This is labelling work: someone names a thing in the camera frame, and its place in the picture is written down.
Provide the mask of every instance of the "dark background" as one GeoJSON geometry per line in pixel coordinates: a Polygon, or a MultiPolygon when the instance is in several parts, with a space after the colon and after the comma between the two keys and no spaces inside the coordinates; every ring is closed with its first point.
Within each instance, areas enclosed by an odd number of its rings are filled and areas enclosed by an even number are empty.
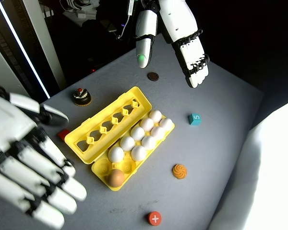
{"type": "MultiPolygon", "coordinates": [[[[82,28],[56,13],[47,25],[69,84],[87,76],[135,47],[136,17],[126,27],[122,40],[108,33],[99,20],[109,19],[121,33],[126,22],[126,0],[101,0],[97,20],[82,28]]],[[[256,125],[288,102],[288,1],[187,0],[205,52],[211,61],[265,93],[256,125]]],[[[138,4],[136,14],[143,10],[138,4]]]]}

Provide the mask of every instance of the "orange swirl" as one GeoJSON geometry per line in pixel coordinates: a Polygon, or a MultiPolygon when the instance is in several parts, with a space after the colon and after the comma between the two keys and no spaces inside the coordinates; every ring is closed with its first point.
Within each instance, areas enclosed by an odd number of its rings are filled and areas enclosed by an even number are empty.
{"type": "Polygon", "coordinates": [[[187,176],[187,169],[182,164],[176,164],[173,169],[173,175],[177,179],[183,179],[187,176]]]}

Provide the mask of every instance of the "egg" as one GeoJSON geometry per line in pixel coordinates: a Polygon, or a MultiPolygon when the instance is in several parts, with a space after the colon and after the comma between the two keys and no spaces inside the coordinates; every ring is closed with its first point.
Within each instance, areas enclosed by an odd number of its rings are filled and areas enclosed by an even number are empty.
{"type": "Polygon", "coordinates": [[[162,118],[162,114],[159,110],[153,110],[150,112],[149,117],[155,122],[155,123],[159,123],[161,118],[162,118]]]}
{"type": "Polygon", "coordinates": [[[144,129],[144,131],[150,131],[154,127],[154,121],[151,118],[144,118],[140,126],[144,129]]]}
{"type": "Polygon", "coordinates": [[[119,169],[113,169],[108,176],[108,184],[112,187],[120,187],[125,180],[124,173],[119,169]]]}
{"type": "Polygon", "coordinates": [[[153,127],[150,134],[156,138],[156,140],[161,140],[165,135],[165,129],[162,127],[153,127]]]}
{"type": "Polygon", "coordinates": [[[114,146],[110,149],[108,158],[113,163],[121,162],[124,159],[124,150],[121,147],[114,146]]]}
{"type": "Polygon", "coordinates": [[[152,150],[156,146],[156,139],[153,136],[146,136],[142,139],[142,146],[146,150],[152,150]]]}
{"type": "Polygon", "coordinates": [[[134,142],[134,139],[132,137],[123,137],[120,140],[120,147],[124,151],[131,151],[134,146],[135,146],[135,142],[134,142]]]}
{"type": "Polygon", "coordinates": [[[146,157],[146,150],[143,146],[135,146],[131,151],[131,157],[134,161],[142,161],[146,157]]]}
{"type": "Polygon", "coordinates": [[[173,122],[171,119],[169,118],[163,118],[160,123],[159,123],[159,126],[164,128],[165,131],[170,131],[173,127],[173,122]]]}
{"type": "Polygon", "coordinates": [[[145,131],[143,128],[137,126],[131,130],[130,135],[134,140],[142,140],[145,137],[145,131]]]}

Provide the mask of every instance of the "red object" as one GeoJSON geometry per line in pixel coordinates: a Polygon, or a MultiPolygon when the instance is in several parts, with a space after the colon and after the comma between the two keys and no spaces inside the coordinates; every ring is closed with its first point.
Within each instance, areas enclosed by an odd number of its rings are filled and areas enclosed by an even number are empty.
{"type": "Polygon", "coordinates": [[[69,131],[68,129],[63,129],[61,132],[59,132],[59,133],[57,134],[57,136],[58,136],[59,138],[61,138],[62,141],[64,141],[65,136],[66,136],[67,134],[69,134],[69,133],[70,133],[70,131],[69,131]]]}
{"type": "Polygon", "coordinates": [[[151,212],[148,214],[148,222],[153,226],[158,226],[161,224],[161,214],[158,212],[151,212]]]}

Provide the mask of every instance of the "brown egg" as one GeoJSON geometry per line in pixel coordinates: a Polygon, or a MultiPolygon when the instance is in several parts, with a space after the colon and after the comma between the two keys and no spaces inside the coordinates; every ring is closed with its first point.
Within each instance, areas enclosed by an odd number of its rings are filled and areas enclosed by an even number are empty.
{"type": "Polygon", "coordinates": [[[125,175],[119,169],[113,169],[108,176],[108,184],[114,188],[120,187],[124,180],[125,175]]]}

